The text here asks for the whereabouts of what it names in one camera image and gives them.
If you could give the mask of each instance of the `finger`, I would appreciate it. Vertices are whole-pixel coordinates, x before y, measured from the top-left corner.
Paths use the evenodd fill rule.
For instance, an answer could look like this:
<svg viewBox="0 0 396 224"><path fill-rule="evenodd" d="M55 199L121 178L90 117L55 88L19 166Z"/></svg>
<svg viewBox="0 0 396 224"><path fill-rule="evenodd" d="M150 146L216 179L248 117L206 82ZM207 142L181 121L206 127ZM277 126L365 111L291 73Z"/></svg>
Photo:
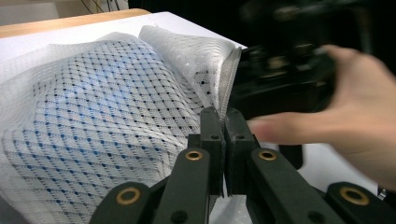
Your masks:
<svg viewBox="0 0 396 224"><path fill-rule="evenodd" d="M324 142L326 128L321 121L323 113L281 113L257 117L247 122L259 140L281 144L300 145Z"/></svg>
<svg viewBox="0 0 396 224"><path fill-rule="evenodd" d="M351 59L361 55L361 53L355 49L345 49L335 45L324 45L322 47L338 64L350 62Z"/></svg>

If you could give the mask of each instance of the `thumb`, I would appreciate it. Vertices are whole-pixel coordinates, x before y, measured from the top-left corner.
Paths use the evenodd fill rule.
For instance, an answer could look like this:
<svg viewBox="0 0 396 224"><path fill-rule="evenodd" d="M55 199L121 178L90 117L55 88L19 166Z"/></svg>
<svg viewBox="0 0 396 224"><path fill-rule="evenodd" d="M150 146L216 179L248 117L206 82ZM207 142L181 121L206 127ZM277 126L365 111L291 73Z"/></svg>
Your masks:
<svg viewBox="0 0 396 224"><path fill-rule="evenodd" d="M300 145L324 142L325 114L280 113L257 117L247 122L250 130L259 140L280 144Z"/></svg>

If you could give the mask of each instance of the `diamond pattern mesh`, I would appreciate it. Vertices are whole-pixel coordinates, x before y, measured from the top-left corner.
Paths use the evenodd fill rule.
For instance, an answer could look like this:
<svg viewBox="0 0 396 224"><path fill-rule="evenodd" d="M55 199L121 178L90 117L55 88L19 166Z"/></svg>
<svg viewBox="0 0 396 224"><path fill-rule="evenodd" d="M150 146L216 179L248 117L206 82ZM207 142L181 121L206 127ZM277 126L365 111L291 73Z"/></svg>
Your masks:
<svg viewBox="0 0 396 224"><path fill-rule="evenodd" d="M47 49L44 64L0 65L18 73L0 84L0 190L31 223L88 223L117 185L170 175L187 136L199 132L199 112L217 104L208 95L234 46L183 36L195 52L169 52L153 36L150 45L131 36L52 46L64 57L52 60ZM185 61L166 61L189 54L188 72Z"/></svg>

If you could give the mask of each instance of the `mesh netting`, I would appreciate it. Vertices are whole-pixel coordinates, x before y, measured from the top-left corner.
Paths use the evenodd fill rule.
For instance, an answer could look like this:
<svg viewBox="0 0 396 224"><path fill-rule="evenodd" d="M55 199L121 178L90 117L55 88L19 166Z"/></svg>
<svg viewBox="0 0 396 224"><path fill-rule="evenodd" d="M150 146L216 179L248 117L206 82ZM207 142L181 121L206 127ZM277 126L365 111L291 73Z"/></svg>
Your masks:
<svg viewBox="0 0 396 224"><path fill-rule="evenodd" d="M31 223L88 223L117 185L170 175L199 112L221 105L233 44L115 36L0 64L0 190Z"/></svg>

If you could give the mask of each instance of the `black mechanical part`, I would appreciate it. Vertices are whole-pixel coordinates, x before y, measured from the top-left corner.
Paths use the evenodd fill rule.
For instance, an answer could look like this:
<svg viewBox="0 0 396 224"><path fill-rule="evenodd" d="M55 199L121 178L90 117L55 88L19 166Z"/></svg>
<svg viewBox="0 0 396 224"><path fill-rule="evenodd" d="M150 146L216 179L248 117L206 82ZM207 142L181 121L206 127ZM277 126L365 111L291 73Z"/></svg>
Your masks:
<svg viewBox="0 0 396 224"><path fill-rule="evenodd" d="M276 223L344 223L281 153L257 148L250 156L249 173Z"/></svg>
<svg viewBox="0 0 396 224"><path fill-rule="evenodd" d="M211 106L201 111L200 118L200 147L210 154L210 194L223 196L225 146L219 115Z"/></svg>
<svg viewBox="0 0 396 224"><path fill-rule="evenodd" d="M292 64L323 44L363 51L372 46L367 0L250 0L240 11L270 57L286 56Z"/></svg>
<svg viewBox="0 0 396 224"><path fill-rule="evenodd" d="M396 211L396 194L394 192L387 190L387 195L384 198L384 202L389 204L389 206Z"/></svg>
<svg viewBox="0 0 396 224"><path fill-rule="evenodd" d="M327 194L309 186L282 153L258 148L238 110L228 109L224 129L227 191L247 195L253 223L396 223L395 211L359 186L337 183ZM210 146L216 145L199 148L201 134L189 137L170 176L151 188L138 183L115 187L90 223L207 223L209 197L218 197L210 195Z"/></svg>
<svg viewBox="0 0 396 224"><path fill-rule="evenodd" d="M387 203L355 184L331 184L325 198L346 223L396 223L396 213Z"/></svg>
<svg viewBox="0 0 396 224"><path fill-rule="evenodd" d="M209 153L200 148L179 153L153 223L208 222L209 164Z"/></svg>
<svg viewBox="0 0 396 224"><path fill-rule="evenodd" d="M128 182L112 189L96 208L90 224L143 224L151 219L150 190Z"/></svg>
<svg viewBox="0 0 396 224"><path fill-rule="evenodd" d="M240 110L246 119L280 112L315 112L330 102L334 62L327 54L318 52L300 70L286 68L288 63L277 63L278 68L271 71L270 65L261 65L265 54L251 55L252 50L262 51L245 51L247 55L239 64L230 98L230 106ZM260 72L277 75L260 77ZM296 169L302 167L301 146L280 146L280 150Z"/></svg>
<svg viewBox="0 0 396 224"><path fill-rule="evenodd" d="M251 134L241 112L234 108L227 110L224 135L227 146L224 175L228 195L247 194L246 161L250 152L260 144Z"/></svg>

